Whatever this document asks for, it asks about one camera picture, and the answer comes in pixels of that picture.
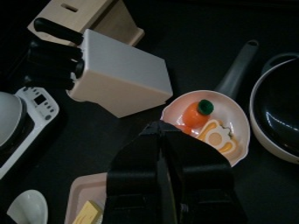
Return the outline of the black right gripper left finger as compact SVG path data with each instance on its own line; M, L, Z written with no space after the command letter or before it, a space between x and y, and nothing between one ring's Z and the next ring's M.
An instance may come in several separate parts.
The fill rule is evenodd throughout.
M158 224L159 128L151 122L116 154L107 172L103 224Z

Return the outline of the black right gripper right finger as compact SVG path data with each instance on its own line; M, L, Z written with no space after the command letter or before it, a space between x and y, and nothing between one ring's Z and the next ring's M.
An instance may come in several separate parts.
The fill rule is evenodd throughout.
M230 161L170 123L159 127L179 224L247 224Z

